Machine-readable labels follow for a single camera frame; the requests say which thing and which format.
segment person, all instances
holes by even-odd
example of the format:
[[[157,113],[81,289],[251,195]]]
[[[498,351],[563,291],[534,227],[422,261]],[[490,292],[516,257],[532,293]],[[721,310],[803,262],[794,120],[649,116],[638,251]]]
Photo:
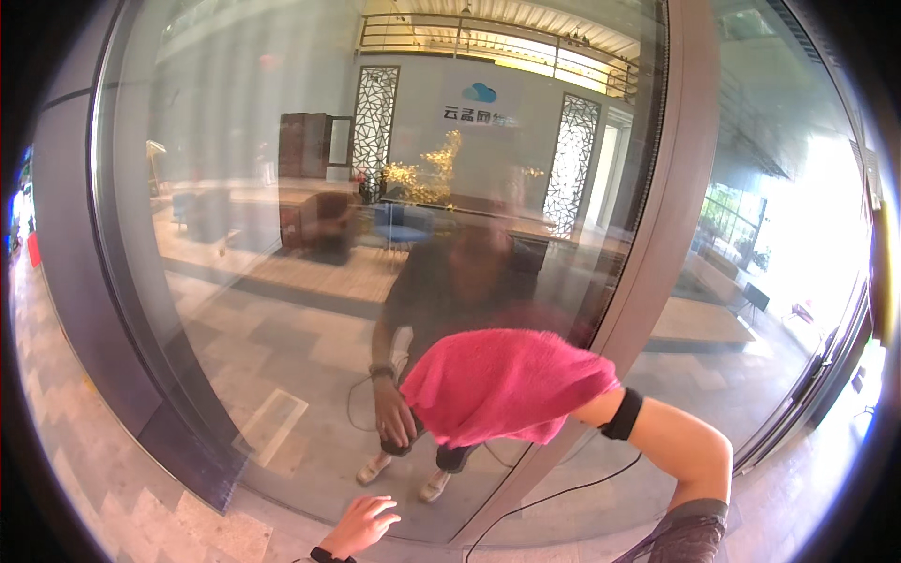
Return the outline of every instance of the person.
[[[733,448],[725,436],[688,413],[625,388],[595,397],[571,416],[604,428],[608,437],[628,440],[677,480],[667,514],[614,563],[712,563],[725,535],[732,488]],[[393,506],[386,496],[357,499],[311,553],[312,560],[352,561],[400,520],[395,514],[379,516]]]
[[[366,486],[394,457],[406,455],[423,426],[398,390],[416,361],[440,338],[496,322],[509,305],[530,301],[538,268],[534,254],[506,231],[505,219],[469,217],[460,232],[414,246],[388,293],[372,333],[372,377],[381,452],[358,473]],[[400,374],[391,362],[399,329],[413,329]],[[479,444],[440,446],[437,470],[419,498],[434,502]]]

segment decorative tree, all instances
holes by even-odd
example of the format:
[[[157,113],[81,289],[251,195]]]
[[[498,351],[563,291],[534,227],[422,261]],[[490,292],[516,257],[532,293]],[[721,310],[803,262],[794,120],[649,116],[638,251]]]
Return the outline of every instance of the decorative tree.
[[[432,166],[432,171],[419,180],[421,170],[416,165],[404,166],[403,162],[392,162],[383,170],[388,182],[396,182],[404,188],[403,197],[414,204],[448,204],[451,196],[450,181],[453,179],[453,160],[457,157],[462,143],[459,131],[448,131],[446,141],[440,149],[419,155]]]

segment brown armchair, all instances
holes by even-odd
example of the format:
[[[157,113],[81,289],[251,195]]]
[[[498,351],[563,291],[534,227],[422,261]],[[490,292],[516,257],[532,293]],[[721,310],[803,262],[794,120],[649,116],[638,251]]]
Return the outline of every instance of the brown armchair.
[[[357,236],[359,196],[348,192],[322,192],[300,204],[291,217],[295,227],[286,232],[282,210],[282,244],[300,248],[310,258],[344,264]]]

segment cable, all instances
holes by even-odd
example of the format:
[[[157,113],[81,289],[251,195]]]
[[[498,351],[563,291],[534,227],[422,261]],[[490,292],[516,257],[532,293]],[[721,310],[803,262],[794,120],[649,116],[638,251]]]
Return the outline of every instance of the cable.
[[[607,477],[604,477],[603,479],[598,479],[597,481],[592,481],[591,483],[585,483],[584,485],[572,486],[568,489],[564,489],[564,490],[560,491],[559,493],[554,493],[551,496],[545,496],[544,498],[539,499],[539,500],[535,501],[534,503],[528,503],[526,506],[520,506],[516,510],[511,510],[510,512],[504,514],[503,516],[501,516],[500,518],[495,520],[495,523],[488,526],[488,529],[483,531],[482,535],[478,536],[478,540],[476,540],[476,543],[472,544],[472,547],[469,548],[469,551],[466,552],[466,557],[463,559],[463,563],[469,563],[469,556],[472,555],[472,550],[474,550],[476,548],[476,546],[482,541],[482,539],[485,538],[486,534],[488,534],[491,531],[491,529],[497,525],[498,522],[504,520],[504,518],[506,518],[507,516],[510,516],[511,514],[519,513],[521,511],[525,510],[526,508],[531,508],[531,507],[535,506],[536,504],[543,503],[544,501],[550,501],[552,498],[563,495],[564,493],[569,493],[570,491],[578,491],[579,489],[584,489],[587,486],[600,485],[601,483],[604,483],[606,480],[612,479],[612,478],[616,477],[617,475],[620,475],[626,469],[628,469],[631,466],[638,463],[638,460],[641,458],[642,458],[642,454],[638,454],[638,457],[633,459],[632,463],[630,463],[626,467],[620,469],[619,471],[612,473],[612,474],[608,475]]]
[[[403,363],[399,361],[394,365],[395,373],[400,373],[401,370],[404,367],[406,367],[406,362],[408,359],[409,359],[409,356],[404,356],[403,358],[401,358]],[[363,377],[360,381],[358,381],[357,383],[350,386],[350,389],[347,390],[347,400],[345,401],[345,410],[347,412],[347,422],[350,422],[350,426],[353,426],[357,430],[363,431],[363,432],[375,432],[377,430],[376,430],[375,426],[373,426],[372,428],[363,428],[362,426],[358,426],[358,424],[356,424],[353,421],[353,417],[350,416],[350,395],[353,393],[354,389],[363,385],[365,382],[369,381],[371,378],[372,378],[371,376]]]
[[[353,385],[350,387],[350,389],[348,389],[348,392],[347,392],[347,403],[346,403],[346,406],[347,406],[347,422],[350,422],[350,426],[353,426],[353,427],[356,428],[357,430],[363,431],[363,432],[374,432],[374,431],[376,431],[376,427],[373,426],[372,428],[363,428],[362,426],[358,426],[358,425],[353,421],[353,417],[350,416],[350,394],[353,393],[353,390],[354,390],[354,389],[356,389],[357,387],[363,385],[364,383],[366,383],[366,382],[369,381],[369,380],[370,380],[370,377],[369,377],[369,376],[363,377],[360,381],[358,381],[357,383],[353,384]]]
[[[497,454],[495,454],[495,451],[494,451],[493,449],[491,449],[491,446],[488,445],[488,442],[485,442],[485,444],[483,444],[483,445],[485,446],[485,449],[488,450],[488,453],[491,454],[491,457],[494,458],[495,461],[496,461],[497,463],[501,464],[502,466],[504,466],[504,467],[507,468],[507,469],[513,469],[513,468],[516,467],[516,464],[509,465],[509,464],[504,463],[504,462],[497,456]]]
[[[564,465],[564,464],[568,463],[570,460],[572,460],[573,458],[575,458],[578,454],[582,453],[582,450],[585,449],[585,447],[588,445],[588,443],[591,440],[593,440],[595,438],[595,436],[597,436],[598,434],[600,434],[600,432],[591,432],[591,435],[588,436],[588,440],[585,440],[585,443],[582,444],[581,446],[579,446],[579,448],[576,450],[576,453],[574,453],[571,456],[569,456],[568,458],[564,459],[557,465]]]

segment black wire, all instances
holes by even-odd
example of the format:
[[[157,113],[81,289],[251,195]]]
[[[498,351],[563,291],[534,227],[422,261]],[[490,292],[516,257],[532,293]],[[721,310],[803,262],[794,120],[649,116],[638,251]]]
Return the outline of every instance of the black wire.
[[[575,458],[578,454],[582,453],[582,450],[585,449],[585,447],[588,445],[588,443],[589,443],[591,440],[593,440],[593,439],[595,438],[595,436],[597,436],[598,434],[600,434],[600,432],[591,432],[591,435],[588,436],[588,440],[585,440],[585,443],[582,444],[582,445],[579,447],[579,449],[576,450],[576,453],[574,453],[574,454],[572,454],[571,456],[569,456],[568,458],[564,459],[563,461],[561,461],[561,462],[558,463],[557,465],[563,465],[563,464],[565,464],[565,463],[568,463],[570,460],[572,460],[573,458]]]
[[[347,391],[347,404],[346,404],[346,406],[347,406],[347,422],[350,422],[350,426],[353,426],[357,430],[364,431],[364,432],[374,432],[374,431],[376,431],[376,427],[373,426],[372,428],[363,428],[362,426],[357,426],[357,424],[353,421],[353,418],[350,416],[350,394],[353,393],[354,389],[363,385],[364,383],[366,383],[369,380],[370,380],[369,376],[363,377],[360,381],[353,384],[353,386],[351,386],[350,389],[348,389],[348,391]]]
[[[510,512],[504,514],[503,516],[501,516],[500,518],[495,520],[495,523],[488,526],[488,529],[483,531],[482,535],[478,536],[478,540],[476,540],[476,543],[472,544],[472,547],[469,548],[469,551],[466,552],[466,557],[463,559],[463,563],[469,563],[469,556],[472,555],[472,550],[474,550],[476,548],[478,543],[480,541],[482,541],[483,538],[485,538],[486,534],[488,534],[491,531],[491,529],[494,528],[495,525],[497,525],[498,522],[504,520],[504,518],[506,518],[507,516],[510,516],[511,514],[519,513],[521,511],[525,510],[526,508],[531,508],[538,503],[543,503],[544,501],[550,501],[552,498],[556,498],[560,495],[563,495],[564,493],[569,493],[570,491],[577,491],[579,489],[584,489],[587,486],[600,485],[601,483],[604,483],[607,479],[612,479],[612,478],[616,477],[617,475],[623,473],[626,469],[628,469],[631,466],[638,463],[638,460],[641,458],[642,458],[642,454],[638,454],[638,457],[633,459],[632,463],[630,463],[629,465],[627,465],[626,467],[620,469],[619,471],[617,471],[615,473],[611,473],[610,475],[608,475],[607,477],[604,477],[603,479],[598,479],[597,481],[592,481],[591,483],[585,483],[584,485],[572,486],[568,489],[564,489],[564,490],[560,491],[559,493],[554,493],[551,496],[545,496],[544,498],[539,499],[539,500],[535,501],[534,503],[528,503],[526,506],[520,506],[516,510],[511,510]]]
[[[501,464],[502,466],[504,466],[504,467],[507,468],[507,469],[513,469],[513,468],[516,467],[516,464],[510,465],[510,464],[504,463],[504,461],[502,461],[502,460],[497,456],[497,454],[495,454],[494,450],[491,449],[491,446],[488,445],[488,442],[485,442],[483,445],[485,446],[485,449],[488,450],[488,453],[491,454],[491,457],[494,458],[495,461],[497,461],[497,463]]]

